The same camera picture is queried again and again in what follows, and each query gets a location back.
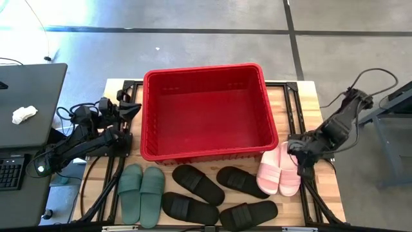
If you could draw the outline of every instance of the black slide sandal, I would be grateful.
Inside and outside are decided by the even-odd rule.
[[[172,177],[181,187],[213,206],[219,206],[225,200],[225,192],[193,166],[178,166],[173,170]]]
[[[167,216],[185,222],[213,226],[219,220],[219,211],[216,206],[178,193],[163,194],[162,207]]]
[[[266,200],[253,204],[240,204],[220,213],[221,225],[231,232],[250,229],[277,216],[276,204]]]
[[[247,171],[243,171],[242,169],[232,166],[224,167],[219,170],[216,179],[219,184],[225,186],[226,188],[234,189],[260,199],[266,199],[269,197],[269,195],[259,189],[256,182],[256,177]]]

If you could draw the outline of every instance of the red plastic basket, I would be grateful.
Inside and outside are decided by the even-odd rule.
[[[181,164],[254,157],[278,142],[257,64],[153,70],[144,77],[145,160]]]

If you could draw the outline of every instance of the slide sandal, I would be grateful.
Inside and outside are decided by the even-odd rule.
[[[240,204],[220,213],[221,225],[231,232],[250,229],[277,216],[276,204],[266,200],[253,204]]]
[[[171,218],[206,226],[213,226],[219,220],[216,206],[172,192],[163,194],[163,211]]]
[[[225,192],[193,166],[178,166],[173,170],[172,177],[181,187],[213,206],[219,206],[225,200]]]
[[[162,207],[162,194],[165,189],[165,175],[156,167],[148,167],[144,171],[142,187],[142,210],[140,224],[144,228],[157,225]]]
[[[279,187],[279,178],[281,176],[279,157],[279,146],[272,151],[264,152],[257,171],[257,185],[264,193],[269,195],[275,195]]]
[[[280,168],[282,169],[279,181],[279,191],[285,197],[291,197],[297,193],[301,185],[301,177],[297,174],[297,159],[288,154],[288,143],[280,145]]]
[[[269,197],[266,193],[262,192],[258,184],[256,183],[256,177],[247,171],[235,167],[224,167],[219,170],[216,176],[219,184],[252,195],[260,199],[266,199]]]
[[[142,168],[138,164],[127,166],[118,181],[117,194],[122,208],[124,224],[135,224],[140,218],[140,183]]]

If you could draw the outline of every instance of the pink slide sandal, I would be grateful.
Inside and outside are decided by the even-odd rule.
[[[297,193],[301,178],[297,174],[297,159],[288,154],[288,143],[283,142],[278,146],[280,150],[280,168],[282,169],[279,181],[279,191],[283,196],[291,197]]]
[[[281,169],[279,167],[279,146],[272,151],[264,152],[257,171],[256,182],[262,192],[274,195],[277,193]]]

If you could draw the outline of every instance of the wooden table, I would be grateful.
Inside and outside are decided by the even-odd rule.
[[[124,79],[108,79],[106,83],[106,89],[104,90],[104,96],[110,98],[113,102],[117,102],[116,99],[116,92],[117,90],[122,89]],[[304,123],[307,130],[313,130],[320,123],[322,123],[322,115],[319,109],[319,102],[317,100],[317,94],[315,89],[315,83],[312,81],[298,81],[297,82],[299,88],[299,95],[301,99],[301,105],[303,110],[303,117]],[[272,113],[274,115],[274,120],[277,128],[277,132],[279,134],[279,143],[285,141],[289,134],[289,123],[288,117],[286,116],[286,103],[285,97],[283,95],[282,88],[279,87],[269,87],[268,88],[268,96],[270,100],[270,105],[272,108]],[[143,97],[143,89],[142,86],[139,87],[136,102],[142,102]],[[295,104],[293,95],[290,94],[290,99],[292,103],[292,109],[294,112],[295,121],[297,122]],[[165,192],[173,191],[176,193],[181,193],[187,195],[189,197],[195,198],[197,200],[203,201],[201,198],[189,193],[186,189],[183,189],[179,186],[173,179],[172,179],[172,171],[176,166],[161,166],[157,165],[154,162],[148,162],[144,160],[140,156],[140,130],[142,126],[142,111],[140,111],[136,117],[133,119],[131,131],[133,133],[133,145],[130,157],[126,159],[126,165],[137,163],[141,165],[143,169],[146,169],[149,166],[157,166],[159,167],[165,174],[166,177],[166,185],[165,185]],[[295,124],[296,131],[299,131],[297,123]],[[90,163],[93,159],[88,161],[86,166],[86,171],[89,169]],[[90,172],[85,192],[84,192],[84,209],[87,211],[89,207],[94,203],[100,192],[102,191],[104,175],[106,173],[106,167],[108,164],[107,158],[101,158],[93,169]],[[206,173],[207,176],[216,182],[216,174],[217,172],[225,167],[225,166],[236,166],[241,168],[249,173],[256,174],[259,161],[255,159],[239,159],[239,160],[230,160],[230,161],[214,161],[214,162],[202,162],[202,163],[195,163],[193,164],[194,167],[198,168],[202,172]],[[342,208],[341,197],[339,194],[339,188],[336,181],[335,173],[333,172],[332,167],[326,163],[325,161],[320,161],[315,165],[316,171],[316,183],[317,189],[322,197],[322,199],[326,202],[328,207],[335,213],[337,218],[342,221],[345,221],[344,211]],[[262,201],[261,199],[252,197],[250,195],[246,195],[223,186],[217,183],[219,187],[221,187],[226,194],[225,201],[222,205],[220,205],[219,211],[222,211],[226,208],[236,206],[240,203],[254,203]],[[314,204],[313,200],[308,194],[308,201],[310,207],[310,214],[312,218],[315,218],[314,213]],[[106,202],[106,210],[104,219],[107,218],[110,210],[111,199],[113,196],[113,190],[108,197],[108,201]],[[301,198],[299,196],[299,192],[294,195],[293,197],[283,197],[279,193],[276,195],[271,196],[267,200],[272,200],[276,203],[277,208],[279,210],[278,216],[268,222],[262,224],[262,226],[303,226],[303,212],[301,206]],[[75,211],[73,214],[73,219],[80,218],[80,201],[77,201]],[[115,224],[122,224],[122,215],[120,210],[120,202],[118,204],[118,210],[116,214]],[[174,225],[174,226],[189,226],[193,225],[192,223],[182,222],[179,220],[175,220],[171,217],[168,217],[163,211],[160,215],[160,219],[158,225]]]

